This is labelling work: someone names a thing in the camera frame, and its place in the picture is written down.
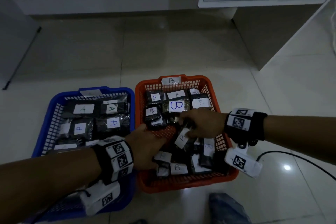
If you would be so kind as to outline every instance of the blue plastic basket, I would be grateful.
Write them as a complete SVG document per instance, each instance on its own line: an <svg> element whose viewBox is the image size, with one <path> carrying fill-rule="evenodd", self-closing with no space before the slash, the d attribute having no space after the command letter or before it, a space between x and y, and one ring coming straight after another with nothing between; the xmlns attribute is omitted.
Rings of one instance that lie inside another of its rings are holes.
<svg viewBox="0 0 336 224"><path fill-rule="evenodd" d="M100 90L102 96L84 97L81 91L85 90ZM135 97L134 92L130 88L109 88L109 87L91 87L81 88L78 91L62 92L52 98L49 103L47 113L44 117L44 122L38 137L32 158L40 157L47 153L48 150L53 149L55 139L57 137L60 124L62 122L61 114L63 107L70 99L97 99L110 96L117 96L128 94L128 102L131 104L130 108L130 128L131 131L135 129ZM135 193L136 174L133 171L130 175L125 176L119 181L120 183L120 196L112 201L109 205L103 208L99 213L114 212L124 209L132 200ZM72 219L78 217L85 217L85 209L79 197L67 197L59 204L55 205L48 211L40 221L57 221Z"/></svg>

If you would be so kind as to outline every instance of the wristband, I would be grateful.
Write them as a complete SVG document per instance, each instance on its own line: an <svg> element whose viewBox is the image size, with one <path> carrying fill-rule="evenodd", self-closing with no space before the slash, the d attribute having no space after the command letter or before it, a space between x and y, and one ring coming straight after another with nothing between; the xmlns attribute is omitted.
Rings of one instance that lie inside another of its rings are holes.
<svg viewBox="0 0 336 224"><path fill-rule="evenodd" d="M94 150L101 167L98 179L102 180L105 185L132 172L132 150L123 137L108 137L91 148Z"/></svg>
<svg viewBox="0 0 336 224"><path fill-rule="evenodd" d="M258 140L265 140L264 119L266 113L254 109L235 108L226 116L224 132L237 144L249 142L256 145Z"/></svg>

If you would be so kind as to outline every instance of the orange basket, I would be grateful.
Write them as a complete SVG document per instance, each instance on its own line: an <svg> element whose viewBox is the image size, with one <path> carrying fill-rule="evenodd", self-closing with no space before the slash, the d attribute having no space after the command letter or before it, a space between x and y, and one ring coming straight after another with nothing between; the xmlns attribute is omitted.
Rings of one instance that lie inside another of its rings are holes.
<svg viewBox="0 0 336 224"><path fill-rule="evenodd" d="M167 77L181 77L180 84L177 85L162 85L162 78ZM161 76L154 80L145 80L138 83L135 88L135 127L139 127L144 123L143 114L146 106L145 92L147 90L182 90L196 88L201 93L208 94L210 105L213 111L220 112L219 105L217 103L216 95L213 90L211 81L202 75L186 76L185 74ZM157 137L165 137L167 143L175 135L176 128L172 125L168 125L165 129L152 131ZM230 139L227 135L220 134L215 138L216 150L227 150L232 147ZM138 173L138 183L141 189L146 193L157 193L169 190L178 190L191 187L199 187L210 185L219 182L228 182L234 180L238 175L238 170L230 168L228 175L213 172L210 174L188 174L169 176L167 178L158 178L153 175L151 171L141 171Z"/></svg>

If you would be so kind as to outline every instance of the glossy white tile floor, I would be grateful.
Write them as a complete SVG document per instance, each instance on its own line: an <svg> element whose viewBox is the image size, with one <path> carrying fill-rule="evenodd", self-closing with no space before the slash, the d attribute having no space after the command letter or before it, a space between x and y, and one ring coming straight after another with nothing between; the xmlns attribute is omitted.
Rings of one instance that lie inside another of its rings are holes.
<svg viewBox="0 0 336 224"><path fill-rule="evenodd" d="M207 76L223 112L250 107L277 115L335 116L336 58L321 16L262 72L235 27L219 17L189 12L40 20L43 29L36 42L9 89L0 92L0 163L30 157L55 94L91 86L134 90L139 81L161 75ZM256 157L277 149L288 151L259 142L249 152ZM149 224L209 223L210 192L231 195L253 223L335 223L336 183L331 178L289 155L269 154L262 160L257 179L240 174L229 183L158 194L138 191L123 211L58 223L128 224L140 218ZM336 167L315 162L336 175Z"/></svg>

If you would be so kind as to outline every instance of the person's left hand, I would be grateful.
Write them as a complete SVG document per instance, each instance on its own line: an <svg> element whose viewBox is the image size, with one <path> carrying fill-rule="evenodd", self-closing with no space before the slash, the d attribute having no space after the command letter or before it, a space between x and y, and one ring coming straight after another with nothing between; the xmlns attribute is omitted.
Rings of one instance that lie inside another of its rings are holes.
<svg viewBox="0 0 336 224"><path fill-rule="evenodd" d="M166 143L165 138L157 138L151 132L146 131L146 124L141 124L136 130L125 137L131 146L133 163L136 170L156 169L157 163L152 158Z"/></svg>

